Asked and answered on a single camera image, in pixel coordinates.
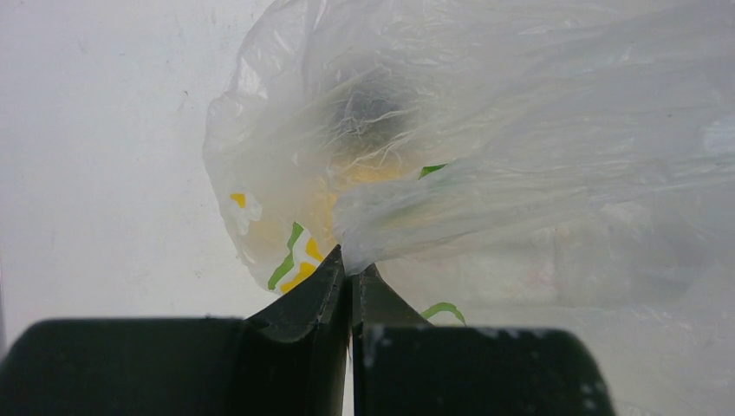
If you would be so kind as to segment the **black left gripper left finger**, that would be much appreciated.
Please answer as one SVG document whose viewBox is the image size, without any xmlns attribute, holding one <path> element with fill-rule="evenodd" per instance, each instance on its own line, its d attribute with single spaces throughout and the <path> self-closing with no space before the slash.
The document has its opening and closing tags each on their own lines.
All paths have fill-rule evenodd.
<svg viewBox="0 0 735 416">
<path fill-rule="evenodd" d="M 339 415 L 350 285 L 339 249 L 246 319 L 54 319 L 1 363 L 4 415 Z"/>
</svg>

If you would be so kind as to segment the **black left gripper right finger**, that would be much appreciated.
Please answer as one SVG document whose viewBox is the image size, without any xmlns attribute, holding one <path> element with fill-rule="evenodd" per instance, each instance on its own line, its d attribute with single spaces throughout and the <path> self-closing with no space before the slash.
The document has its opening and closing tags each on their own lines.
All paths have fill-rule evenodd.
<svg viewBox="0 0 735 416">
<path fill-rule="evenodd" d="M 557 328 L 435 326 L 374 266 L 352 276 L 358 415 L 611 415 L 583 343 Z"/>
</svg>

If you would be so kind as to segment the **dark brown fake fruit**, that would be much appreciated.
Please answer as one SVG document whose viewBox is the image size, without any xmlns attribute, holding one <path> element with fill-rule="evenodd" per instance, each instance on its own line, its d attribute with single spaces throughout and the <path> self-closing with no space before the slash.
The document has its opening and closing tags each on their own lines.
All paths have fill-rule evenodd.
<svg viewBox="0 0 735 416">
<path fill-rule="evenodd" d="M 406 95 L 377 81 L 348 87 L 339 97 L 331 127 L 349 140 L 371 145 L 389 141 L 406 125 Z"/>
</svg>

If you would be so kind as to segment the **clear plastic bag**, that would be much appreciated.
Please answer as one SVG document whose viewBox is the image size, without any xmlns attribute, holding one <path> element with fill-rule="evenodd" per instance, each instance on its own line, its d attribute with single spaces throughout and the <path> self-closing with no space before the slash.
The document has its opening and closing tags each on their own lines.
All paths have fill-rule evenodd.
<svg viewBox="0 0 735 416">
<path fill-rule="evenodd" d="M 371 145 L 348 87 L 407 98 Z M 400 179 L 306 228 L 329 161 Z M 620 413 L 734 412 L 731 1 L 276 1 L 209 108 L 205 169 L 250 275 L 283 295 L 340 245 L 437 323 L 560 327 Z"/>
</svg>

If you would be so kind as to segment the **yellow fake fruit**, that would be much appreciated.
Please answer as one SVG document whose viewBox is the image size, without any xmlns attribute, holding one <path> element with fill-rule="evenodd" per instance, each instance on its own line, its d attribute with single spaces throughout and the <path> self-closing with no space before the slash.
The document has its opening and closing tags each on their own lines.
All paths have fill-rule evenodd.
<svg viewBox="0 0 735 416">
<path fill-rule="evenodd" d="M 400 179 L 418 168 L 416 158 L 395 152 L 330 160 L 327 171 L 316 177 L 310 190 L 306 228 L 317 241 L 333 246 L 332 210 L 344 192 L 358 185 Z"/>
</svg>

